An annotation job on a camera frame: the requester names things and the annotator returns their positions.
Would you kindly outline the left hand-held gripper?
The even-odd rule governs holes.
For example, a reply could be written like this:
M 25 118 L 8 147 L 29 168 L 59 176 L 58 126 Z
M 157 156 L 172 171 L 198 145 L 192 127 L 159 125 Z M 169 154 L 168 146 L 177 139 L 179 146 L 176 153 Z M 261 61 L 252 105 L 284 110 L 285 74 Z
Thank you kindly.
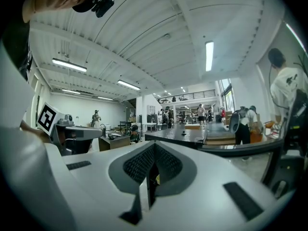
M 70 114 L 63 114 L 48 103 L 44 103 L 37 125 L 48 135 L 62 156 L 88 153 L 93 139 L 103 135 L 100 128 L 75 125 Z

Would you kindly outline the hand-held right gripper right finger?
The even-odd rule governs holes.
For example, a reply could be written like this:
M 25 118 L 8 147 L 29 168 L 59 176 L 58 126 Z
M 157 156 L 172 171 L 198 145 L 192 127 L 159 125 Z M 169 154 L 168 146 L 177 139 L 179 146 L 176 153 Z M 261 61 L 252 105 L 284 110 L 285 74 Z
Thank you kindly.
M 294 192 L 275 199 L 271 191 L 228 160 L 184 146 L 164 142 L 192 159 L 197 174 L 181 194 L 158 197 L 144 216 L 146 231 L 262 231 L 286 207 Z M 224 188 L 236 182 L 261 207 L 248 221 Z

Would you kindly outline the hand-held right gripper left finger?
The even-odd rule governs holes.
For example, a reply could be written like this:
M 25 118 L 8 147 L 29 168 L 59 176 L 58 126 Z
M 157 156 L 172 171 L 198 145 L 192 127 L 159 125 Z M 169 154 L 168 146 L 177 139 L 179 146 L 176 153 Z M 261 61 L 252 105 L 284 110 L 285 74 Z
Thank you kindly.
M 149 216 L 133 225 L 119 216 L 129 211 L 134 196 L 118 190 L 111 181 L 108 168 L 118 157 L 140 148 L 142 144 L 61 156 L 57 147 L 46 144 L 49 163 L 56 183 L 73 214 L 76 231 L 153 231 L 146 223 Z

